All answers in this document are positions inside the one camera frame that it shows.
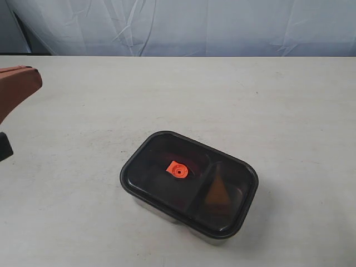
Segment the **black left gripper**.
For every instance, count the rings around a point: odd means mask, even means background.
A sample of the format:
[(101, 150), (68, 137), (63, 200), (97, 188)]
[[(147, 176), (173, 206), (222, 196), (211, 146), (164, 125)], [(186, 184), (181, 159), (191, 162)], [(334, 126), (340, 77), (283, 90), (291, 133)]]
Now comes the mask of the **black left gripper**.
[[(43, 85), (38, 69), (31, 66), (1, 68), (1, 123), (25, 99)], [(13, 155), (7, 135), (0, 133), (0, 161)]]

